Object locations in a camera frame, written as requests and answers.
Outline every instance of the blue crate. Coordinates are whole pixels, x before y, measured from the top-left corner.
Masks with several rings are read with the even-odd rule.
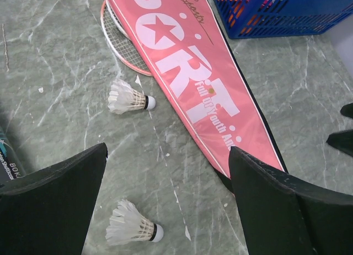
[[[215,0],[231,39],[322,34],[353,14],[353,0]]]

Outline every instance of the racket strings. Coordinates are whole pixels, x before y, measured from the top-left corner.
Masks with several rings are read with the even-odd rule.
[[[137,67],[137,69],[140,69],[146,75],[149,75],[150,71],[146,63],[141,58],[133,43],[119,31],[110,16],[107,6],[104,7],[103,25],[107,38],[110,40],[117,53],[130,63],[132,69],[136,70],[134,67]]]

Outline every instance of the gray marble tile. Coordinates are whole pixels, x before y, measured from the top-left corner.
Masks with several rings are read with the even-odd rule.
[[[29,172],[98,142],[107,144],[110,157],[84,255],[247,254],[233,195],[155,80],[140,76],[144,92],[157,100],[151,113],[108,112],[106,99],[116,76],[140,86],[136,73],[106,45],[99,21],[102,1],[0,0],[10,67],[0,71],[1,127]],[[353,101],[353,79],[329,39],[229,43],[290,173],[353,194],[353,160],[325,144],[333,131],[353,128],[353,121],[339,114]],[[106,245],[109,216],[123,197],[161,223],[162,242]]]

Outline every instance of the badminton racket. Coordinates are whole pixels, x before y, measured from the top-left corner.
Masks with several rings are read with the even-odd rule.
[[[104,1],[100,11],[101,27],[109,47],[126,66],[146,76],[152,76],[133,43],[115,25]]]
[[[109,14],[110,14],[111,19],[114,21],[114,23],[115,23],[115,25],[117,26],[117,28],[120,30],[120,32],[121,32],[122,34],[124,34],[125,37],[127,37],[128,39],[130,39],[129,36],[128,36],[128,34],[126,33],[125,29],[122,27],[122,25],[121,25],[119,19],[118,19],[117,16],[115,15],[115,12],[111,9],[108,0],[105,0],[105,4],[106,4],[106,7],[107,7],[107,9],[108,9],[108,11],[109,11]]]

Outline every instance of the white feather shuttlecock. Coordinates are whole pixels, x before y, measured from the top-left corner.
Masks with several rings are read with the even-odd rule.
[[[111,85],[108,108],[112,113],[123,114],[129,110],[152,110],[156,100],[134,90],[128,83],[117,78]]]
[[[135,205],[128,200],[119,201],[106,228],[106,240],[111,246],[124,245],[132,241],[158,242],[164,231],[149,219],[142,216]]]

